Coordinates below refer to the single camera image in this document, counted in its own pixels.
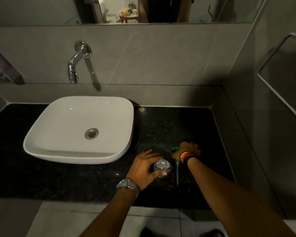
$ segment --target small drain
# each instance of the small drain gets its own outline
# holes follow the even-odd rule
[[[89,130],[86,131],[85,133],[85,138],[87,139],[94,139],[95,137],[97,137],[99,134],[98,129],[96,128],[90,128]]]

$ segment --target faucet spout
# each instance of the faucet spout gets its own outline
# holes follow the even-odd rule
[[[76,72],[76,65],[82,58],[89,58],[92,55],[89,45],[82,41],[77,41],[74,44],[76,50],[75,55],[68,62],[68,77],[71,84],[78,83],[78,74]]]

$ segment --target wristband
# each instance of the wristband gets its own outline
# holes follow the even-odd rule
[[[192,152],[190,151],[184,151],[181,155],[180,155],[180,161],[183,164],[187,165],[187,161],[192,158],[192,157],[196,157],[196,155],[194,155]]]

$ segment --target black granite countertop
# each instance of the black granite countertop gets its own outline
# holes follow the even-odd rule
[[[201,160],[234,181],[220,136],[209,109],[134,107],[134,134],[127,153],[103,165],[56,163],[23,150],[23,140],[47,105],[10,104],[0,113],[0,197],[71,202],[108,203],[134,157],[152,149],[172,164],[166,178],[156,179],[136,199],[135,206],[209,209],[190,171],[176,163],[171,147],[192,140],[202,150]]]

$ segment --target white vessel sink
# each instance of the white vessel sink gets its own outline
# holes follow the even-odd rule
[[[30,155],[55,162],[109,163],[128,150],[133,121],[133,105],[125,98],[64,97],[42,112],[23,148]],[[91,128],[96,128],[98,135],[96,130],[87,132]]]

